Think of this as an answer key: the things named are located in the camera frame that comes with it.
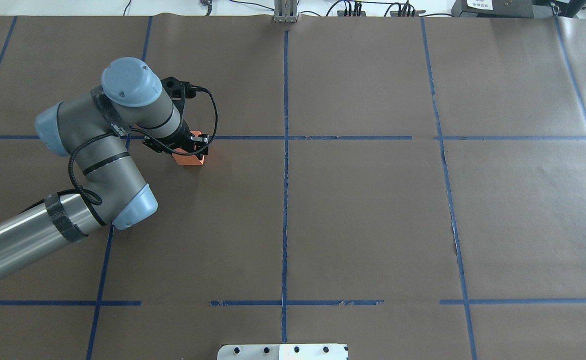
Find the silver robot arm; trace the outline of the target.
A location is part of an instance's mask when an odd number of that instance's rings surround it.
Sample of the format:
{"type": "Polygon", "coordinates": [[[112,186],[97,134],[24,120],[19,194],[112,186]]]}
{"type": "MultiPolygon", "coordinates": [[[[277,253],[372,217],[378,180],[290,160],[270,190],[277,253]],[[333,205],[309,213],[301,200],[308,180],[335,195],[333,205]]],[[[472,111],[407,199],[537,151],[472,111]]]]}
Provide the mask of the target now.
{"type": "Polygon", "coordinates": [[[0,281],[107,225],[128,229],[158,202],[123,138],[143,136],[157,153],[206,157],[216,132],[196,135],[184,119],[187,100],[206,88],[160,79],[141,59],[113,60],[90,92],[53,105],[35,118],[48,150],[67,157],[71,188],[48,194],[0,223],[0,281]]]}

